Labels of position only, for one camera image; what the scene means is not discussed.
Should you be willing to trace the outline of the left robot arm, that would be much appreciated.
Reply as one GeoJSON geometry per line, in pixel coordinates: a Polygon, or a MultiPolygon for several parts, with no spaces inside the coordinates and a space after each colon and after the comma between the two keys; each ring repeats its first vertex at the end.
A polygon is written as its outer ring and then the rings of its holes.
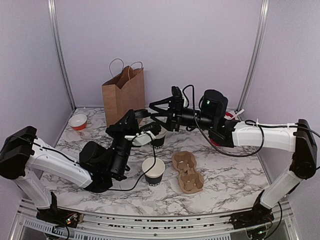
{"type": "Polygon", "coordinates": [[[161,131],[156,122],[139,126],[140,119],[151,116],[146,109],[133,110],[106,128],[113,141],[104,148],[89,141],[74,159],[38,138],[37,130],[27,126],[9,136],[0,151],[0,175],[12,180],[33,201],[37,219],[61,227],[76,228],[81,214],[59,208],[56,195],[47,190],[34,170],[64,178],[92,193],[103,193],[113,186],[113,180],[126,179],[125,172],[132,147],[152,143],[161,131]]]}

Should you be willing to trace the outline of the black paper coffee cup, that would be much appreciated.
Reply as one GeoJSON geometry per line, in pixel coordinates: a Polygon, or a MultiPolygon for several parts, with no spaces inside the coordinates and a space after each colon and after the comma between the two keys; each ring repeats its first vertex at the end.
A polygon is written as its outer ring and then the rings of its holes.
{"type": "Polygon", "coordinates": [[[158,186],[163,178],[165,163],[160,158],[150,157],[143,161],[142,171],[149,186],[158,186]]]}

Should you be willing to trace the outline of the black plastic cup lid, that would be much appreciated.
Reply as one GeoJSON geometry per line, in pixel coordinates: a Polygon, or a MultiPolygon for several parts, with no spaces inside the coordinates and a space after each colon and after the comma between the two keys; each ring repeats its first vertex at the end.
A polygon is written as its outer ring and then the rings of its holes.
{"type": "Polygon", "coordinates": [[[137,109],[134,111],[134,118],[135,119],[144,119],[150,117],[151,113],[147,109],[137,109]]]}

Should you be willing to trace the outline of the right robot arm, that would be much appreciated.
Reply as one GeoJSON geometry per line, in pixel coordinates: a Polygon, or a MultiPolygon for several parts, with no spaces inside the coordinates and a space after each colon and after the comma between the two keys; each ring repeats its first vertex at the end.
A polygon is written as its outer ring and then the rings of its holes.
{"type": "Polygon", "coordinates": [[[274,220],[272,208],[303,181],[313,177],[317,166],[317,133],[305,119],[282,125],[261,124],[258,121],[226,119],[228,99],[219,91],[208,89],[199,101],[199,109],[189,107],[185,91],[172,86],[172,95],[149,104],[155,112],[151,118],[167,131],[208,131],[204,138],[219,153],[220,147],[256,147],[285,150],[292,153],[288,168],[255,200],[250,210],[233,213],[229,222],[234,229],[249,228],[274,220]]]}

